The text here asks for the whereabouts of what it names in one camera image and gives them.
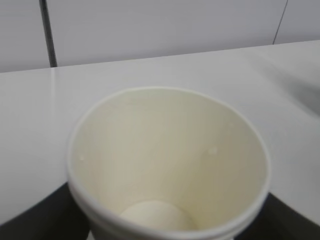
table surface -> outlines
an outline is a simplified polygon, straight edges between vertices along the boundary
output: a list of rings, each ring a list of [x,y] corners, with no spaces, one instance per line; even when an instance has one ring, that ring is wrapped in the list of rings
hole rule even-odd
[[[0,73],[0,224],[67,180],[69,134],[93,104],[169,86],[246,116],[270,152],[271,192],[320,225],[320,118],[295,101],[292,83],[320,86],[320,41]]]

white table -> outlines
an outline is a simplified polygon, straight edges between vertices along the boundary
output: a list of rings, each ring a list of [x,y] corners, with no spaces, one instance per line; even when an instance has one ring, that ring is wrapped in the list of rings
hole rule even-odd
[[[320,85],[320,41],[1,73],[0,224],[66,181],[68,136],[95,102],[125,88],[171,86],[251,120],[271,154],[271,192],[320,225],[320,119],[277,87],[291,81],[278,69]]]

cup bottom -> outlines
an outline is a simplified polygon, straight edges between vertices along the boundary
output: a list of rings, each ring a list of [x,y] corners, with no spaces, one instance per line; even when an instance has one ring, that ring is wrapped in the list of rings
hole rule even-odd
[[[189,214],[173,204],[152,200],[129,206],[120,217],[135,224],[163,231],[194,231],[197,225]]]

white paper cup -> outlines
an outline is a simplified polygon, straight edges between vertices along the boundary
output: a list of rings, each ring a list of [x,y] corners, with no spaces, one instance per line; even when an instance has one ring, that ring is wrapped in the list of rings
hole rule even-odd
[[[128,89],[76,126],[69,186],[98,240],[229,240],[258,214],[270,160],[231,107],[189,90]]]

white wall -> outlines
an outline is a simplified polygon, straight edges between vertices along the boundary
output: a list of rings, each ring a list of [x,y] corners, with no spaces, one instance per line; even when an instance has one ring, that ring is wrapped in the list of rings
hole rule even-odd
[[[37,0],[0,0],[0,73],[48,68]]]
[[[286,0],[47,0],[58,66],[273,43]]]
[[[320,0],[288,0],[276,44],[320,40]]]

